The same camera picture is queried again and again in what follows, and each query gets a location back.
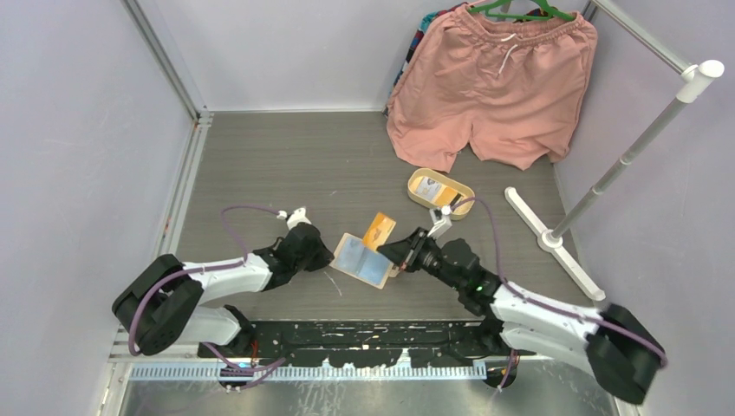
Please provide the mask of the orange credit card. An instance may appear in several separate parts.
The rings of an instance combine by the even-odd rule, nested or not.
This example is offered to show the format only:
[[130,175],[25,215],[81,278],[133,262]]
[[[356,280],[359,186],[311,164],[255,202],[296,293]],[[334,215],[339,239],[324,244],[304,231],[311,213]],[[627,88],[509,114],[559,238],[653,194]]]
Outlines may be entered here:
[[372,251],[377,251],[378,247],[388,240],[395,225],[394,219],[383,212],[378,212],[363,235],[364,246]]

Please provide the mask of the beige leather card holder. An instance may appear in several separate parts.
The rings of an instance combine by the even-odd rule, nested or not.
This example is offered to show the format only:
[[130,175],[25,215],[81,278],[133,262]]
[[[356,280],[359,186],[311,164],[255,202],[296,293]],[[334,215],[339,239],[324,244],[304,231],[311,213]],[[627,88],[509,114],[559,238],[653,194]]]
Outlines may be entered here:
[[399,274],[398,268],[380,253],[370,250],[360,237],[345,233],[334,251],[330,266],[377,289]]

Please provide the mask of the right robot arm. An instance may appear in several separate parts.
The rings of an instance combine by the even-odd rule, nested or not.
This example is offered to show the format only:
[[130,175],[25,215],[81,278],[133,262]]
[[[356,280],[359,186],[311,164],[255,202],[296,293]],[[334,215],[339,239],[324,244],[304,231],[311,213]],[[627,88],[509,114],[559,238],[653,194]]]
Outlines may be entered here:
[[664,348],[629,309],[581,307],[524,289],[486,269],[462,238],[439,246],[418,228],[377,251],[402,271],[423,270],[454,289],[465,309],[482,317],[478,338],[491,355],[516,350],[567,363],[633,405],[645,401],[667,365]]

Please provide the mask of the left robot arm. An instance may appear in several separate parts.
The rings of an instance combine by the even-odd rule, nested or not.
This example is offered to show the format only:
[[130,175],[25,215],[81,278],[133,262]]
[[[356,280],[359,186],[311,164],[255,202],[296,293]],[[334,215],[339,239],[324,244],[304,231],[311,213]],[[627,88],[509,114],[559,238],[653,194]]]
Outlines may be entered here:
[[201,356],[240,358],[253,350],[254,326],[238,308],[212,308],[210,302],[278,289],[333,259],[310,223],[290,227],[270,246],[224,261],[184,263],[165,254],[114,300],[112,312],[128,333],[132,356],[153,356],[177,343],[195,342]]

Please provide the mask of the white card in tray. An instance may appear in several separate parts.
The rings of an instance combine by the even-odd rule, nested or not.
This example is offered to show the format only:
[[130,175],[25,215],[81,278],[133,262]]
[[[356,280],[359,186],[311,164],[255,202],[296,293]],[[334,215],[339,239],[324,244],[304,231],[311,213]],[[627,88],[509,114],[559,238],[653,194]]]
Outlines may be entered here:
[[421,176],[416,182],[414,193],[425,201],[434,203],[444,188],[445,186],[436,179]]

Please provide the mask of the yellow card with black stripe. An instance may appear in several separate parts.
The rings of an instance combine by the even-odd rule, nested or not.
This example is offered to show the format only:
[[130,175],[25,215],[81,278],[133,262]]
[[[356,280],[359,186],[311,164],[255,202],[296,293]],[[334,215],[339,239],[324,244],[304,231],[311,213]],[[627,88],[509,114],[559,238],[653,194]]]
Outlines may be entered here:
[[464,198],[465,198],[465,195],[462,194],[461,192],[458,192],[457,190],[454,190],[452,188],[445,188],[436,198],[435,204],[437,206],[444,206],[444,205],[454,206],[455,204],[457,204]]

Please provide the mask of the yellow oval tray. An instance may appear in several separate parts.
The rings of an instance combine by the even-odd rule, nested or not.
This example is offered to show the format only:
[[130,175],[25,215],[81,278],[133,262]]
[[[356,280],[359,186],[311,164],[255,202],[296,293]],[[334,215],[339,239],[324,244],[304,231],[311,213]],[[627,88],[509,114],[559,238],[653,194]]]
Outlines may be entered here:
[[426,208],[452,207],[451,220],[467,216],[475,192],[467,185],[429,168],[419,168],[407,181],[408,197]]

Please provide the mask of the pink shorts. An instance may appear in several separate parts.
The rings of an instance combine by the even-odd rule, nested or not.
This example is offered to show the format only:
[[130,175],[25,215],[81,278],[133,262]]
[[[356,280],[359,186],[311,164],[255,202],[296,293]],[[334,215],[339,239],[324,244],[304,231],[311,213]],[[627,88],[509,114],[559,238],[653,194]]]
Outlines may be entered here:
[[570,149],[589,86],[596,28],[580,13],[493,22],[460,5],[436,17],[387,101],[387,134],[407,163],[449,172],[470,147],[525,170]]

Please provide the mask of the white clothes rack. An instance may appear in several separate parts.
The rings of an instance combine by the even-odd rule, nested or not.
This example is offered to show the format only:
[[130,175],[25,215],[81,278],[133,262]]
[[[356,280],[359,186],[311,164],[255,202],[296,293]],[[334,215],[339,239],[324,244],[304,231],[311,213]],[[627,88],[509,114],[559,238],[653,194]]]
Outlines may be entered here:
[[569,157],[552,170],[566,231],[544,220],[520,186],[504,196],[537,246],[560,263],[584,297],[623,291],[615,273],[635,249],[646,271],[693,254],[686,231],[706,219],[706,175],[731,170],[734,11],[705,1],[587,1],[600,33],[585,116]]

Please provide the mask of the colourful garment behind shorts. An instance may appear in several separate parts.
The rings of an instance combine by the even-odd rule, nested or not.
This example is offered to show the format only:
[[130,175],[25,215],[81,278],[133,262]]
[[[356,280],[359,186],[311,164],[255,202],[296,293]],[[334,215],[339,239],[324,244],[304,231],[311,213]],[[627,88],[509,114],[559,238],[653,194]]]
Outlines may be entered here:
[[393,94],[396,86],[398,85],[398,83],[400,81],[400,78],[403,76],[403,74],[407,70],[407,68],[408,68],[408,66],[410,64],[410,61],[413,58],[413,55],[414,55],[416,49],[418,48],[419,44],[423,40],[423,38],[424,38],[426,32],[428,31],[430,25],[436,19],[438,19],[439,17],[441,17],[441,16],[443,16],[443,15],[449,13],[449,12],[452,12],[452,11],[456,10],[457,8],[462,7],[464,5],[467,5],[467,4],[468,4],[468,2],[458,3],[458,4],[455,4],[454,6],[452,6],[449,9],[434,11],[434,12],[431,12],[429,14],[426,14],[426,15],[424,15],[422,17],[422,19],[420,20],[420,22],[419,22],[419,24],[417,26],[417,29],[414,32],[413,38],[411,39],[411,42],[408,45],[408,49],[407,49],[407,53],[406,53],[405,59],[402,61],[401,67],[400,67],[397,75],[394,78],[393,85],[392,85],[392,87],[390,89],[390,92],[388,93],[388,97],[391,97],[392,96],[392,94]]

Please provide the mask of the green clothes hanger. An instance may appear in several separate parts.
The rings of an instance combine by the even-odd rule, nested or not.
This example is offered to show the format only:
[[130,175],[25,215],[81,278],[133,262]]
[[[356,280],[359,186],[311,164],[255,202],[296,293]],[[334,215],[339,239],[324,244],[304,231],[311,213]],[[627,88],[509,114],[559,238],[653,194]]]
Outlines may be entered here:
[[547,21],[552,18],[572,22],[576,19],[572,12],[557,8],[551,1],[534,0],[529,4],[525,7],[511,0],[476,1],[468,4],[468,11],[497,22]]

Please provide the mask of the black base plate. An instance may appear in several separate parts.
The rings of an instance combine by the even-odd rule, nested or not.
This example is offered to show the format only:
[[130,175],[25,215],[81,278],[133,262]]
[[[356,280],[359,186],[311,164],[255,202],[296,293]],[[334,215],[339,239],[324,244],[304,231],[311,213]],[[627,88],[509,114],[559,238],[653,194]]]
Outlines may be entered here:
[[292,367],[388,368],[403,354],[412,368],[469,367],[483,359],[505,364],[510,350],[486,344],[482,329],[479,321],[260,321],[242,349],[218,352],[262,364],[284,358]]

